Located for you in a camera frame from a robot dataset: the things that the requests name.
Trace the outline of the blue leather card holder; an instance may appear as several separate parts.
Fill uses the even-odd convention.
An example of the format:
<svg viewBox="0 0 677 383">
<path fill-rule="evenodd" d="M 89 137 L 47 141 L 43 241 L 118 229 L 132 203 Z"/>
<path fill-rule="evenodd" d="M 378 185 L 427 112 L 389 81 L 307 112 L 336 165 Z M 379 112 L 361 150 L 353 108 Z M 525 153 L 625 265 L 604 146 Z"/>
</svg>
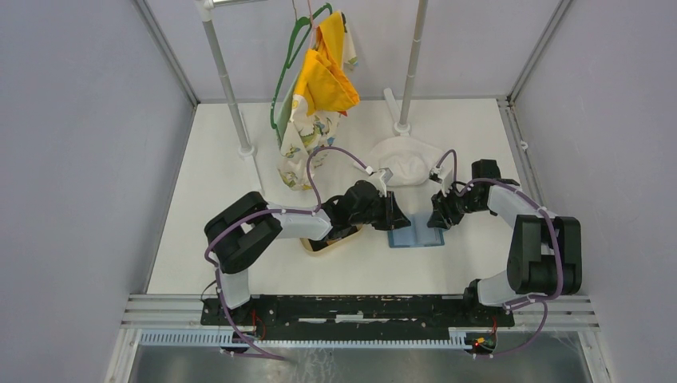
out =
<svg viewBox="0 0 677 383">
<path fill-rule="evenodd" d="M 418 212 L 410 217 L 411 224 L 388 231 L 390 248 L 442 247 L 445 245 L 444 232 L 439 228 L 428 227 L 430 213 Z"/>
</svg>

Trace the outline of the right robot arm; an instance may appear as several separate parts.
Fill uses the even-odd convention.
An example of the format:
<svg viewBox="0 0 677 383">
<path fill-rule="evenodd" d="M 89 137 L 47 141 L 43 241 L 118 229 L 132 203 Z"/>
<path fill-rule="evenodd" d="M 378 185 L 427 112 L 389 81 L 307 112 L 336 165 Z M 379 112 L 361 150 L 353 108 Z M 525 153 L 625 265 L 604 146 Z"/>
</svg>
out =
<svg viewBox="0 0 677 383">
<path fill-rule="evenodd" d="M 429 178 L 441 189 L 432 196 L 428 227 L 449 230 L 472 213 L 487 211 L 512 229 L 505 270 L 472 282 L 474 296 L 461 304 L 461 316 L 480 326 L 493 306 L 511 310 L 535 302 L 577 294 L 582 285 L 580 221 L 558 215 L 529 197 L 512 179 L 502 177 L 495 160 L 477 160 L 472 178 L 460 183 L 455 173 L 435 165 Z"/>
</svg>

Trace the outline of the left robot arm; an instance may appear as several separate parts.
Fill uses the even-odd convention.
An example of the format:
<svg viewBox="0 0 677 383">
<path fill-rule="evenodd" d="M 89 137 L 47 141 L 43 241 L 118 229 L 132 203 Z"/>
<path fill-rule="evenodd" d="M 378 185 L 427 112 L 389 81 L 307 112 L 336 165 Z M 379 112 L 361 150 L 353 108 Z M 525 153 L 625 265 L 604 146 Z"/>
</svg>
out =
<svg viewBox="0 0 677 383">
<path fill-rule="evenodd" d="M 365 180 L 316 210 L 269 203 L 259 192 L 250 191 L 204 227 L 208 240 L 204 257 L 216 269 L 220 314 L 236 326 L 249 319 L 248 269 L 277 239 L 322 243 L 342 239 L 364 225 L 393 231 L 410 224 L 393 192 L 381 192 Z"/>
</svg>

